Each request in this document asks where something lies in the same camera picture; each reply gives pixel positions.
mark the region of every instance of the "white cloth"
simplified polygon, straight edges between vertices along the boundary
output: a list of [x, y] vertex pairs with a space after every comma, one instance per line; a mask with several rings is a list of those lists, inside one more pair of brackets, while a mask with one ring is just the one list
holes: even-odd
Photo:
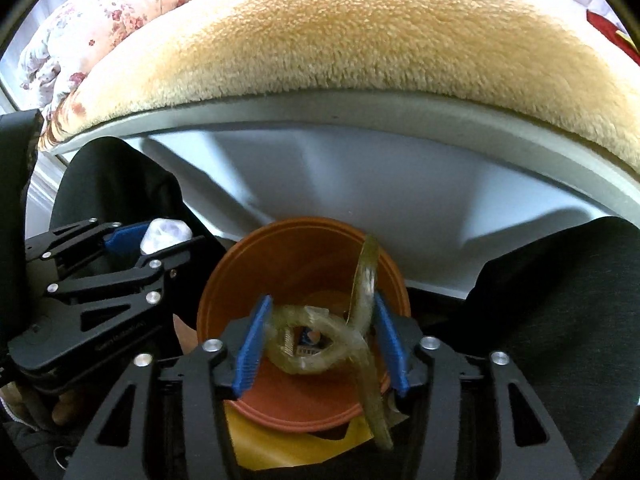
[[62, 100], [127, 36], [190, 0], [68, 0], [22, 51], [18, 70], [31, 105], [50, 120]]

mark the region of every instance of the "window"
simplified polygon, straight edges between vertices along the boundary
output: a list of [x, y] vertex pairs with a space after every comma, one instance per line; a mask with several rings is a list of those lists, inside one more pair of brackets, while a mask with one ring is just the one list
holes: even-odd
[[20, 53], [36, 33], [40, 24], [44, 22], [58, 6], [66, 1], [67, 0], [39, 0], [15, 33], [7, 50], [0, 58], [0, 108], [5, 108], [6, 111], [9, 111], [14, 106], [22, 110], [28, 110], [33, 107], [27, 92], [20, 88], [21, 81], [18, 79], [16, 70]]

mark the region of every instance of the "silver bolt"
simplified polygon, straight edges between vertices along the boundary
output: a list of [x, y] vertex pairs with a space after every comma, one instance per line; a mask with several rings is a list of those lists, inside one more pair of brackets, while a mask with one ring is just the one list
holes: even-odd
[[509, 364], [509, 356], [504, 352], [494, 352], [491, 354], [491, 361], [497, 365], [504, 366]]
[[205, 352], [218, 352], [222, 349], [224, 343], [220, 339], [207, 339], [202, 343], [202, 349]]
[[440, 340], [430, 335], [420, 339], [420, 346], [425, 350], [437, 350], [440, 348]]
[[160, 303], [160, 293], [156, 290], [152, 290], [146, 295], [146, 302], [151, 305], [157, 305]]
[[139, 367], [149, 366], [154, 360], [151, 354], [138, 354], [133, 359], [133, 364]]

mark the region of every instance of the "blue gripper pad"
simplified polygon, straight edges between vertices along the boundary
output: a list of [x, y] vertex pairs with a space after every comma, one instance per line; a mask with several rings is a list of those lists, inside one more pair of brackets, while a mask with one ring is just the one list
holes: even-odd
[[271, 315], [271, 296], [260, 298], [249, 323], [244, 342], [236, 357], [236, 376], [231, 385], [239, 399], [253, 384], [264, 349], [264, 322]]
[[374, 301], [373, 322], [376, 327], [376, 340], [391, 379], [391, 387], [400, 397], [404, 397], [409, 391], [406, 354], [389, 310], [379, 292], [375, 293]]
[[150, 223], [142, 222], [117, 228], [104, 241], [104, 248], [115, 254], [129, 254], [134, 251], [140, 254], [140, 242], [145, 236], [146, 229]]

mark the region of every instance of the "black fabric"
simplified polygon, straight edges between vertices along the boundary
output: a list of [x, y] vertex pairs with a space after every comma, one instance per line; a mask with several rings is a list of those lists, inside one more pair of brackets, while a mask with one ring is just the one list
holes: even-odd
[[588, 478], [640, 396], [640, 231], [603, 218], [493, 260], [430, 333], [460, 352], [509, 353]]
[[[33, 431], [20, 422], [6, 422], [3, 429], [20, 452], [24, 462], [40, 480], [62, 480], [65, 470], [56, 461], [56, 453], [61, 456], [57, 448], [72, 450], [77, 444], [74, 439], [49, 433], [49, 431]], [[28, 480], [27, 471], [20, 465], [15, 466], [14, 476], [8, 473], [7, 480]]]
[[[42, 117], [37, 110], [0, 116], [0, 376], [6, 372], [6, 343], [26, 327], [30, 312], [24, 265], [24, 212], [41, 125]], [[12, 422], [0, 424], [0, 476], [3, 479], [33, 478], [27, 465], [31, 457], [14, 447], [15, 443], [22, 450], [24, 440], [15, 431], [23, 428], [26, 426]]]
[[[182, 203], [176, 179], [117, 139], [95, 140], [75, 156], [51, 226], [91, 216], [124, 224], [178, 218], [210, 236]], [[508, 352], [585, 478], [622, 435], [640, 394], [639, 258], [640, 232], [621, 219], [566, 230], [486, 264], [462, 310], [430, 329], [461, 352]], [[245, 476], [386, 479], [399, 472], [408, 425], [394, 434], [390, 454], [369, 443], [321, 465]]]

